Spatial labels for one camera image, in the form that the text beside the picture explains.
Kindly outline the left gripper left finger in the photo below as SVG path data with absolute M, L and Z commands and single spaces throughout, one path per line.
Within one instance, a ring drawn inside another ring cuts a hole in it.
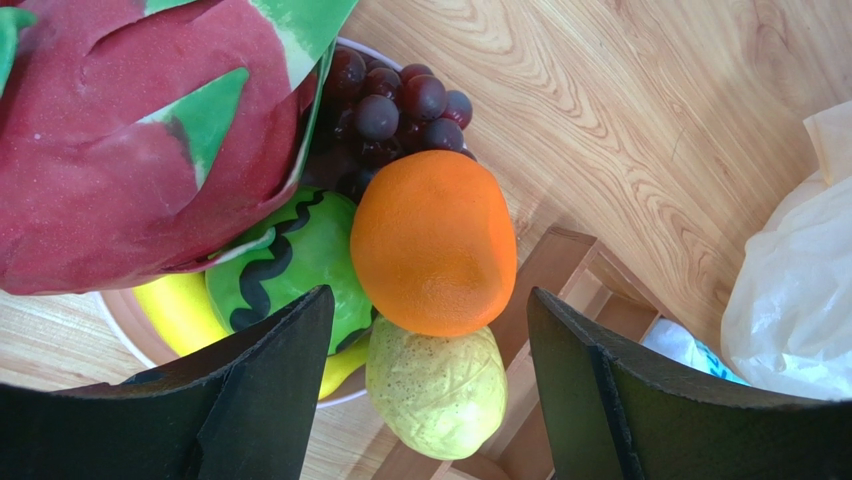
M 5 479 L 297 479 L 330 342 L 320 286 L 126 381 L 1 388 Z

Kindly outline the banana print plastic bag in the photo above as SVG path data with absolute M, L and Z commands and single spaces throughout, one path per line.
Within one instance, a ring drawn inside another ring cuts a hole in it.
M 851 105 L 805 119 L 817 171 L 745 246 L 721 327 L 729 365 L 751 386 L 851 396 Z

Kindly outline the yellow lemon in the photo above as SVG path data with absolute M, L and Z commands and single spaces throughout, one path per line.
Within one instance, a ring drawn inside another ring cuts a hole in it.
M 443 461 L 476 453 L 501 426 L 508 406 L 507 375 L 488 327 L 434 337 L 379 317 L 365 387 L 378 415 L 405 445 Z

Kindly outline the orange fruit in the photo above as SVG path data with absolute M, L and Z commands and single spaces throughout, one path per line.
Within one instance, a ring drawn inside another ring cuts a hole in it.
M 516 282 L 516 236 L 498 181 L 451 151 L 424 151 L 381 168 L 357 207 L 350 252 L 379 313 L 429 336 L 487 326 Z

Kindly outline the yellow banana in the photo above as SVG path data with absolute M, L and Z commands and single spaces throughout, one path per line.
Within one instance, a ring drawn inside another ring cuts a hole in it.
M 180 356 L 229 335 L 217 319 L 202 273 L 167 275 L 132 289 L 141 311 L 165 343 Z M 326 360 L 318 405 L 329 407 L 365 394 L 364 366 L 369 336 Z

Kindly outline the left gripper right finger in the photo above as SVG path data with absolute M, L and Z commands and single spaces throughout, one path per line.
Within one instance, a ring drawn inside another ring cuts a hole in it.
M 847 479 L 851 404 L 686 367 L 536 288 L 527 319 L 560 479 Z

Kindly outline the dark red grape bunch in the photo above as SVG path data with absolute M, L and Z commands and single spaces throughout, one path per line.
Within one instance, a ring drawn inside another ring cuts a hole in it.
M 302 182 L 359 202 L 379 169 L 407 155 L 430 150 L 468 155 L 463 132 L 472 119 L 468 96 L 447 89 L 430 67 L 395 68 L 339 45 Z

